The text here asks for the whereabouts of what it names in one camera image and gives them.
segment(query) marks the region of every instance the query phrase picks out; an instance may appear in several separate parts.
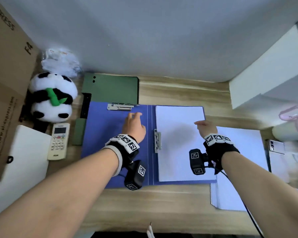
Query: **green clipboard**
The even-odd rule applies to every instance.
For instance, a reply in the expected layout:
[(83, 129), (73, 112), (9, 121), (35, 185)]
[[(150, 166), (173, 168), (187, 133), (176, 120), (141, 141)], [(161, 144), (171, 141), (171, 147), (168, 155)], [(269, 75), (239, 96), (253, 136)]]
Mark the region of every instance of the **green clipboard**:
[(81, 117), (76, 119), (73, 145), (82, 145), (90, 101), (138, 104), (138, 77), (85, 73)]

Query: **plastic bag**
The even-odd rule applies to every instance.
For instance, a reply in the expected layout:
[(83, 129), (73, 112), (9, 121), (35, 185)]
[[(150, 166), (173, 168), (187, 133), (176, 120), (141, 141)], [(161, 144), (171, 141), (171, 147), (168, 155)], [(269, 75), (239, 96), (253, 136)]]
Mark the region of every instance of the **plastic bag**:
[(63, 48), (47, 49), (43, 54), (41, 64), (45, 71), (71, 78), (77, 77), (82, 71), (77, 57), (71, 51)]

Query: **air conditioner remote control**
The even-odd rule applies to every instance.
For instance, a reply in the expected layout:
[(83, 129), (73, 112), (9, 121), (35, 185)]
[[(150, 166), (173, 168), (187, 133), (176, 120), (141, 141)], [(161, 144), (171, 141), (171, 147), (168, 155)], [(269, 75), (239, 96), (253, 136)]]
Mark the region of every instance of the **air conditioner remote control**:
[(49, 146), (48, 160), (61, 160), (66, 157), (67, 141), (70, 133), (70, 124), (55, 123)]

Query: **gray wall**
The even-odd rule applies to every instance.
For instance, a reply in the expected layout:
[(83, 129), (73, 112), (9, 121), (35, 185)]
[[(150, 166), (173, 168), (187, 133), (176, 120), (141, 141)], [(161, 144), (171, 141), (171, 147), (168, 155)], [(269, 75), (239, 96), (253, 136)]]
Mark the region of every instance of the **gray wall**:
[(0, 0), (41, 49), (84, 70), (226, 81), (298, 20), (298, 0)]

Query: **cardboard box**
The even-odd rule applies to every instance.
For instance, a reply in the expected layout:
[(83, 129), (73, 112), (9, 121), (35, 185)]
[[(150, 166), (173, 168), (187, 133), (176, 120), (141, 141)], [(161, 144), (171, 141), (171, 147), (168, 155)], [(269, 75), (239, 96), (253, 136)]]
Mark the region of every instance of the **cardboard box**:
[(38, 52), (0, 4), (0, 179)]

